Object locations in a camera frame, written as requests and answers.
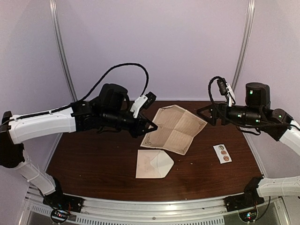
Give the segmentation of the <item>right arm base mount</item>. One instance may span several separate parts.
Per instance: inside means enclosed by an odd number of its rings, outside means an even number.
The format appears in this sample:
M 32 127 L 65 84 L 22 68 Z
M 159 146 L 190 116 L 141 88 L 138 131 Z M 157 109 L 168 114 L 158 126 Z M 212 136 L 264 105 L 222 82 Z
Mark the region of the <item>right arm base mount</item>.
M 224 199 L 227 212 L 237 211 L 242 222 L 251 223 L 258 219 L 257 206 L 265 202 L 264 198 L 251 194 L 231 195 Z

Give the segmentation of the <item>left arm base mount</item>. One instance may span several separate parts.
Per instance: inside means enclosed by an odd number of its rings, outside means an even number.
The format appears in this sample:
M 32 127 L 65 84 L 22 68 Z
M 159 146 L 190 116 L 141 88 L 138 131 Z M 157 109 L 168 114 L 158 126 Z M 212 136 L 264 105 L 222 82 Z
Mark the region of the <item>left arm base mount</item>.
M 63 195 L 62 202 L 58 202 L 48 196 L 43 196 L 43 204 L 51 207 L 50 219 L 55 224 L 75 221 L 75 213 L 82 211 L 84 199 L 81 197 Z

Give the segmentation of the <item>white letter paper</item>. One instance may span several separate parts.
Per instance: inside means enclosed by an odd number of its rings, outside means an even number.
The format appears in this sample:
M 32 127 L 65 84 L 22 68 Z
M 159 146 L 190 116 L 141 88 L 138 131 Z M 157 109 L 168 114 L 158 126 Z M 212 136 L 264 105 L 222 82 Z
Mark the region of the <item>white letter paper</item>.
M 146 134 L 140 146 L 179 155 L 187 153 L 193 139 L 207 125 L 206 121 L 178 105 L 159 108 L 152 122 L 157 130 Z

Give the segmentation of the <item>cream envelope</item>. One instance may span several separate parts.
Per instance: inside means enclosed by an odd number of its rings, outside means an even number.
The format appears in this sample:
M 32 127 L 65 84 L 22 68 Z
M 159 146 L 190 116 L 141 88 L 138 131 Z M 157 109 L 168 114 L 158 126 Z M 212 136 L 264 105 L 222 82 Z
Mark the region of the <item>cream envelope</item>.
M 165 178 L 173 165 L 174 161 L 163 150 L 138 150 L 135 178 Z

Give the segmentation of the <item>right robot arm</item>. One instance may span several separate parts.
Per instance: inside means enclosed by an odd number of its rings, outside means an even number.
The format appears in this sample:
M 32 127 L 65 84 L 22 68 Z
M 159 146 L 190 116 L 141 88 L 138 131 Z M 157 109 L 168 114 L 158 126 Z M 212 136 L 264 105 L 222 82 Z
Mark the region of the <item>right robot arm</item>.
M 295 153 L 300 152 L 300 125 L 283 109 L 272 110 L 270 107 L 270 87 L 259 82 L 249 82 L 245 85 L 245 106 L 237 105 L 234 93 L 223 78 L 217 79 L 219 91 L 226 98 L 225 102 L 211 104 L 196 111 L 197 116 L 211 125 L 221 120 L 223 126 L 233 124 L 240 132 L 260 135 L 268 134 L 277 142 L 288 146 Z M 271 196 L 299 196 L 300 178 L 287 177 L 270 179 L 253 178 L 245 187 L 240 197 L 240 203 L 250 207 L 258 198 Z

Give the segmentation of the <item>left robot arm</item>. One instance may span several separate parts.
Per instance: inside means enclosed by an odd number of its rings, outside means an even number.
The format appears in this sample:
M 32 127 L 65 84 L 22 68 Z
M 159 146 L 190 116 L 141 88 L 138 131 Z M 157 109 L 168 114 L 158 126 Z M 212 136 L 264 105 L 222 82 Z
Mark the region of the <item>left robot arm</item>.
M 133 138 L 157 130 L 157 125 L 140 114 L 156 100 L 152 92 L 142 94 L 132 104 L 128 90 L 117 84 L 105 84 L 100 94 L 90 101 L 79 100 L 58 109 L 27 115 L 3 114 L 0 126 L 0 164 L 16 169 L 35 185 L 57 208 L 67 204 L 58 181 L 40 171 L 24 153 L 23 142 L 52 134 L 88 130 L 120 132 L 126 130 Z

